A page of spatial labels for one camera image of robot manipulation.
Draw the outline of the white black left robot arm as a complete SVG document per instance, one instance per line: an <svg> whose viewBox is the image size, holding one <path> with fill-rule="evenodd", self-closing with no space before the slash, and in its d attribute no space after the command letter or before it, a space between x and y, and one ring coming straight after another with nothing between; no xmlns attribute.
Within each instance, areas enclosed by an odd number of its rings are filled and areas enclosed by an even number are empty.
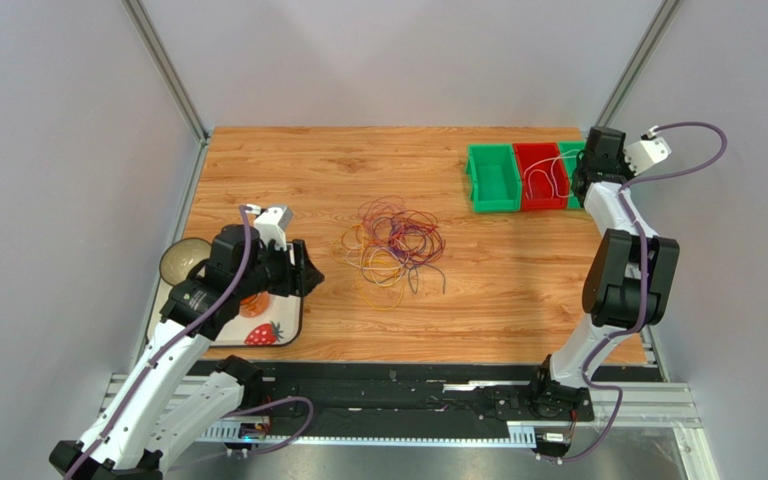
<svg viewBox="0 0 768 480"><path fill-rule="evenodd" d="M262 369L234 355L180 404L169 405L243 300L304 298L323 282L303 240L280 244L263 234L261 227L228 225L205 258L183 267L153 336L111 403L79 439L61 440L50 453L63 478L161 479L217 421L277 407L264 400Z"/></svg>

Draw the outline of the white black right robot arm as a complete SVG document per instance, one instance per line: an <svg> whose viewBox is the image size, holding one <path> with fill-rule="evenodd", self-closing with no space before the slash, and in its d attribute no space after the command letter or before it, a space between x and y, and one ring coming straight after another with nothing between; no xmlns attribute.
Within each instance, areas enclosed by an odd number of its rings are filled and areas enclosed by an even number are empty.
<svg viewBox="0 0 768 480"><path fill-rule="evenodd" d="M608 354L664 316L680 248L641 217L630 187L670 152L655 134L627 144L625 133L609 127L595 126L588 133L577 156L572 192L602 240L583 285L585 315L530 384L529 407L539 417L555 419L576 411Z"/></svg>

